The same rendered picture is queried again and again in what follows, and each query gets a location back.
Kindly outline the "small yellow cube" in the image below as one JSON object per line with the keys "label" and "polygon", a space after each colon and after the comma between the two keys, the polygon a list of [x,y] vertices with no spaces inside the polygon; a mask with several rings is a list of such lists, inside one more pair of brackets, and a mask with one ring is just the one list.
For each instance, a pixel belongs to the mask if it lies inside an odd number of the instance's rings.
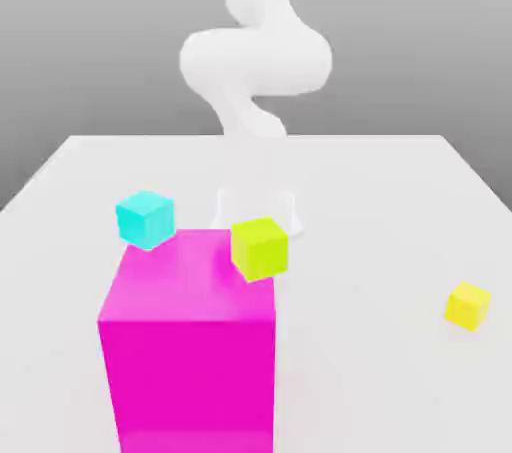
{"label": "small yellow cube", "polygon": [[487,316],[491,293],[473,284],[460,282],[449,294],[445,319],[468,331],[475,331]]}

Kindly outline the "small lime cube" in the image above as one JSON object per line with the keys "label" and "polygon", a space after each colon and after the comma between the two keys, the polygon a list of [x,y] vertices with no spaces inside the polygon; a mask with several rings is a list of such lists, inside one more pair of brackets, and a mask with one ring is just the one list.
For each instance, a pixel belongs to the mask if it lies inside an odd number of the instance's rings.
{"label": "small lime cube", "polygon": [[231,227],[231,260],[248,283],[286,272],[288,246],[288,235],[271,217]]}

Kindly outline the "small cyan cube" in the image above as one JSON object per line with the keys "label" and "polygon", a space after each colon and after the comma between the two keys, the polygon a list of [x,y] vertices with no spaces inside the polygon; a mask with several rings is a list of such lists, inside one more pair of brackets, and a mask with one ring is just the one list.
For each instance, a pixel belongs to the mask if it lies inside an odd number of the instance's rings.
{"label": "small cyan cube", "polygon": [[175,234],[174,201],[142,190],[116,204],[119,236],[127,243],[151,251]]}

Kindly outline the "large magenta box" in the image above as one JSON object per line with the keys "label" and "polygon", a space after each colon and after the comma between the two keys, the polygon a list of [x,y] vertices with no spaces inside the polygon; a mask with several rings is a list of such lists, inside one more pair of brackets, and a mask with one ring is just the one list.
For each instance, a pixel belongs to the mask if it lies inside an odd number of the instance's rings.
{"label": "large magenta box", "polygon": [[226,229],[128,247],[98,317],[121,453],[273,453],[276,314]]}

